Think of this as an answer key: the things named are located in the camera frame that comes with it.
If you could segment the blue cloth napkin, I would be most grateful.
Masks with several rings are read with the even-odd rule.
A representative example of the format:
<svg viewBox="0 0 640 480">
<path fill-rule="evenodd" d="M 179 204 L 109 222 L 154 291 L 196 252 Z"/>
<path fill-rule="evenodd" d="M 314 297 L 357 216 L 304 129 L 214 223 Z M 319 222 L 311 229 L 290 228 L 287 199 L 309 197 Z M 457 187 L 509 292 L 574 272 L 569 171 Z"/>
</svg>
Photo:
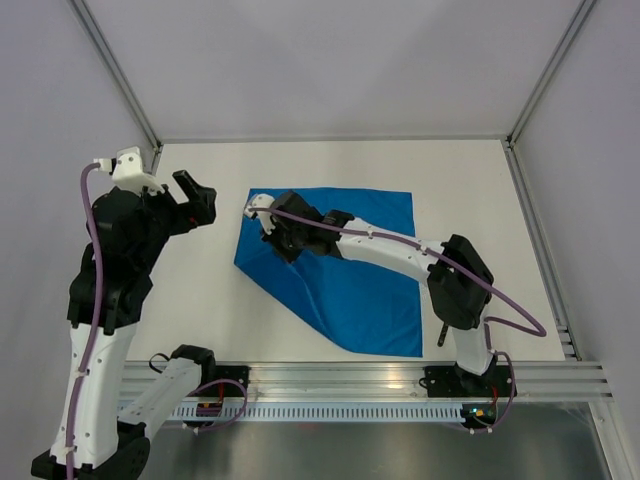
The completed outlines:
<svg viewBox="0 0 640 480">
<path fill-rule="evenodd" d="M 332 187 L 297 192 L 322 214 L 336 209 L 399 234 L 415 233 L 409 192 Z M 308 251 L 288 264 L 261 240 L 260 231 L 259 221 L 243 219 L 234 264 L 302 321 L 353 353 L 422 355 L 421 295 L 415 280 Z"/>
</svg>

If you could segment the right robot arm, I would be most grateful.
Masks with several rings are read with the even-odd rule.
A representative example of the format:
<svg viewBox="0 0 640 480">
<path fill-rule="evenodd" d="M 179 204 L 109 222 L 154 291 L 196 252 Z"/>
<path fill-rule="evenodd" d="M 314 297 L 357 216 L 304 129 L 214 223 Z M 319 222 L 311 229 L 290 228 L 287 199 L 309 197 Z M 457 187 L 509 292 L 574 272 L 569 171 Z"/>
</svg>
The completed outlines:
<svg viewBox="0 0 640 480">
<path fill-rule="evenodd" d="M 452 235 L 444 242 L 426 241 L 347 212 L 322 214 L 294 191 L 277 198 L 257 194 L 244 214 L 259 220 L 262 240 L 288 263 L 308 251 L 372 264 L 425 285 L 456 353 L 451 366 L 425 368 L 419 383 L 429 396 L 497 401 L 514 395 L 514 375 L 490 347 L 485 323 L 494 277 L 468 239 Z"/>
</svg>

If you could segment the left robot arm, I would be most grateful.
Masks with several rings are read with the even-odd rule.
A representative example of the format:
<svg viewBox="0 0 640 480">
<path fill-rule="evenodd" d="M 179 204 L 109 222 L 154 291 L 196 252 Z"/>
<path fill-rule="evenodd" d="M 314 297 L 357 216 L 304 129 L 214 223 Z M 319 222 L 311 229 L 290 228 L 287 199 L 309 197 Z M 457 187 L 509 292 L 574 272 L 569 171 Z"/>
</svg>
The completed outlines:
<svg viewBox="0 0 640 480">
<path fill-rule="evenodd" d="M 90 200 L 90 167 L 81 173 L 81 197 L 90 242 L 69 287 L 71 364 L 64 411 L 52 446 L 31 464 L 40 479 L 136 479 L 151 442 L 189 394 L 206 396 L 218 384 L 211 350 L 183 344 L 152 385 L 123 412 L 117 410 L 124 366 L 152 270 L 170 238 L 210 225 L 217 192 L 185 171 L 167 186 L 137 193 L 118 186 Z"/>
</svg>

